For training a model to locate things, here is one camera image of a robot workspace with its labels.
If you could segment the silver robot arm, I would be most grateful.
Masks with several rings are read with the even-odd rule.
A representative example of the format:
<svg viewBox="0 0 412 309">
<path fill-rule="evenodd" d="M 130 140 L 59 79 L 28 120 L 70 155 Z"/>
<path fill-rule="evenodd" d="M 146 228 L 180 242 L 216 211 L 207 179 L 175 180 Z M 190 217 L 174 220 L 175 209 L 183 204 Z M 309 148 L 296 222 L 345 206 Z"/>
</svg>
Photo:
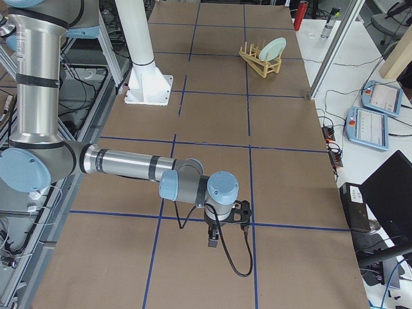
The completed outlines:
<svg viewBox="0 0 412 309">
<path fill-rule="evenodd" d="M 19 192 L 47 188 L 73 174 L 104 173 L 159 184 L 161 198 L 204 210 L 208 244 L 224 242 L 222 225 L 240 214 L 239 183 L 227 171 L 210 176 L 193 158 L 104 149 L 58 134 L 61 39 L 96 38 L 97 1 L 9 1 L 16 27 L 17 128 L 1 153 L 1 179 Z"/>
</svg>

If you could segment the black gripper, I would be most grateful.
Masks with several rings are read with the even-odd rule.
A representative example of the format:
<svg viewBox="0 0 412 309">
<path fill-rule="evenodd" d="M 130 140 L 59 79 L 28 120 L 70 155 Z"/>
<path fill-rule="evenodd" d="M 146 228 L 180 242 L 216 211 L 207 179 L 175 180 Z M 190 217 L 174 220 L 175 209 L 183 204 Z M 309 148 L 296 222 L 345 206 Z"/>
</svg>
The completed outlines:
<svg viewBox="0 0 412 309">
<path fill-rule="evenodd" d="M 219 243 L 219 234 L 221 224 L 219 221 L 210 218 L 207 214 L 204 215 L 205 222 L 208 224 L 208 247 L 216 248 Z"/>
</svg>

